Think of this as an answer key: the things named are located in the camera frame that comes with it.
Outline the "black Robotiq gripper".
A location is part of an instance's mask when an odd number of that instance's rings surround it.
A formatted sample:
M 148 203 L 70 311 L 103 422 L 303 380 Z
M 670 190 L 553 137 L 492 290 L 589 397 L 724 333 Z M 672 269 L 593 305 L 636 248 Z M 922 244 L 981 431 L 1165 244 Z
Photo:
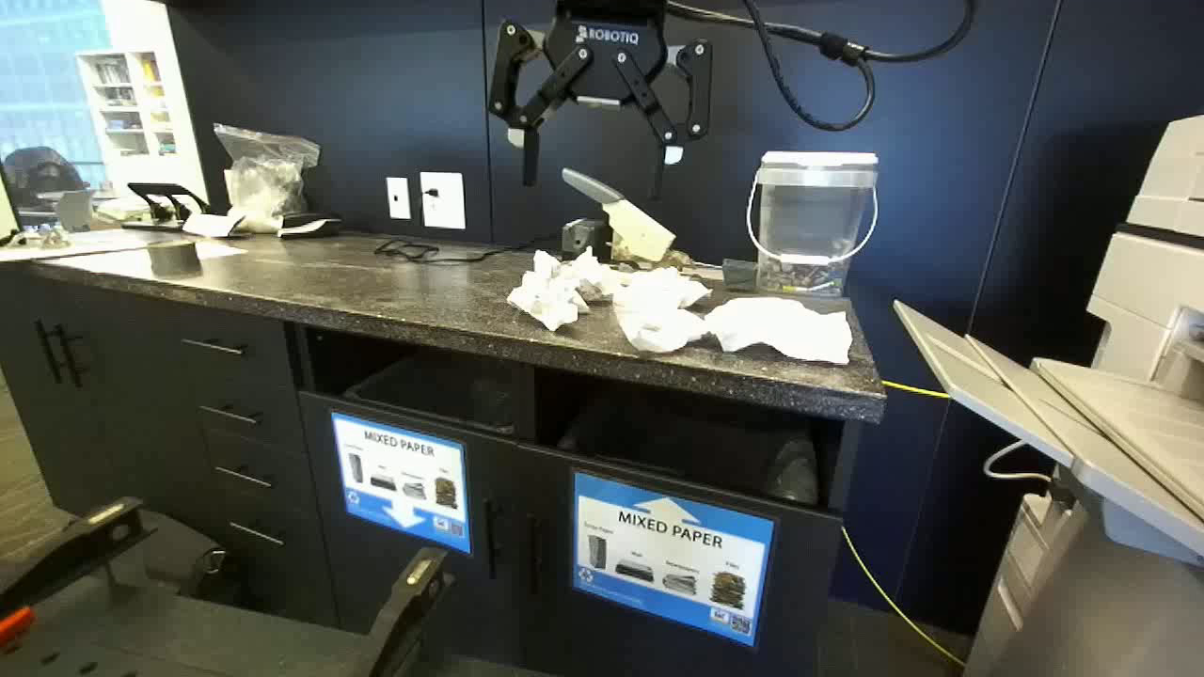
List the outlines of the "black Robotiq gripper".
M 685 165 L 712 127 L 712 45 L 665 45 L 662 24 L 665 0 L 555 0 L 547 43 L 519 24 L 499 26 L 490 113 L 509 125 L 522 179 L 537 175 L 542 120 L 567 96 L 636 104 L 655 137 L 655 175 Z M 534 58 L 548 61 L 548 80 L 519 96 Z

